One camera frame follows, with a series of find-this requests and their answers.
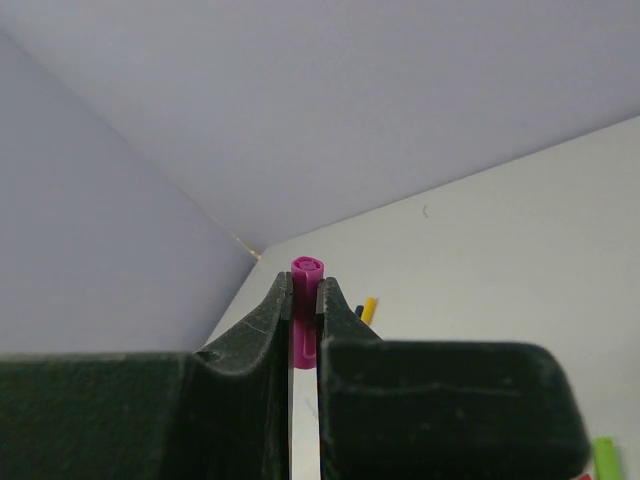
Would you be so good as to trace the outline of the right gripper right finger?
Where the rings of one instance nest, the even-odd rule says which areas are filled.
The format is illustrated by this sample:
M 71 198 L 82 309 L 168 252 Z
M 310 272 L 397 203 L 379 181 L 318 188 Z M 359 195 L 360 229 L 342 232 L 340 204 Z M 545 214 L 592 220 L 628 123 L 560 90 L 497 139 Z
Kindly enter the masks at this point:
M 571 479 L 591 445 L 557 359 L 530 343 L 380 338 L 336 279 L 317 294 L 325 479 Z

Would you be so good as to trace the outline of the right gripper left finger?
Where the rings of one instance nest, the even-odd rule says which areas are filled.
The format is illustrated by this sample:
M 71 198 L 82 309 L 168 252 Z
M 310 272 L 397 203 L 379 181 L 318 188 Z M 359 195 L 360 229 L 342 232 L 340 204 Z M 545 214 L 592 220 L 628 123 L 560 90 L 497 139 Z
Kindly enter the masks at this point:
M 287 479 L 292 280 L 194 352 L 5 355 L 5 479 Z

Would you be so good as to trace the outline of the orange marker pen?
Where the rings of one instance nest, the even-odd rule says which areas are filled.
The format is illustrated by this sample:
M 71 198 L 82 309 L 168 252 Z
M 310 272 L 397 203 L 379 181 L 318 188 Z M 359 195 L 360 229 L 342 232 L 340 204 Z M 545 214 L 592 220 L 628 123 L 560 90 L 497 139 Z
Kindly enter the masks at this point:
M 367 325 L 370 325 L 373 321 L 377 302 L 378 299 L 376 297 L 368 297 L 363 305 L 360 319 Z

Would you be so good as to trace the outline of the purple pen cap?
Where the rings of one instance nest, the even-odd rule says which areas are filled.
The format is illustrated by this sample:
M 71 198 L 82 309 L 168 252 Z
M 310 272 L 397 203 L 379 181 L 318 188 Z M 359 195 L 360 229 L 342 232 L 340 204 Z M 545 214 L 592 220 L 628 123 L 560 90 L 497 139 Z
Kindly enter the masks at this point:
M 293 282 L 293 360 L 297 369 L 316 367 L 316 301 L 324 264 L 301 256 L 291 262 Z

